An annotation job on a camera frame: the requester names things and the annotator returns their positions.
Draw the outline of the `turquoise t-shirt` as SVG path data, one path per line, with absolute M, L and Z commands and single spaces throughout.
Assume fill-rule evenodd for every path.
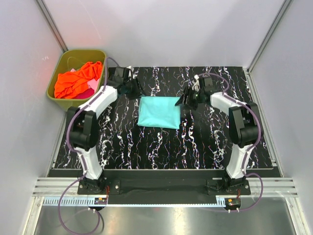
M 179 129 L 180 106 L 176 106 L 179 97 L 144 96 L 138 109 L 138 126 Z

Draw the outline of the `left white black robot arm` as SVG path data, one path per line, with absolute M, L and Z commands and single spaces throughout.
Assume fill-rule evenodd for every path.
M 67 146 L 78 155 L 83 176 L 90 180 L 88 187 L 96 194 L 102 193 L 106 187 L 106 182 L 100 179 L 103 169 L 96 152 L 100 136 L 98 118 L 123 95 L 129 100 L 145 95 L 131 66 L 116 67 L 114 74 L 105 77 L 104 85 L 90 100 L 79 107 L 72 106 L 67 111 Z

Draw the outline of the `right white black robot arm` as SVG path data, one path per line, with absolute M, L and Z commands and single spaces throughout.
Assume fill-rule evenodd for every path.
M 227 94 L 229 82 L 214 73 L 201 73 L 193 78 L 192 86 L 187 86 L 176 102 L 176 106 L 197 109 L 205 103 L 228 116 L 229 137 L 233 143 L 230 161 L 221 183 L 214 190 L 223 189 L 233 194 L 243 187 L 247 178 L 246 167 L 252 150 L 263 135 L 259 108 L 256 103 L 245 103 Z

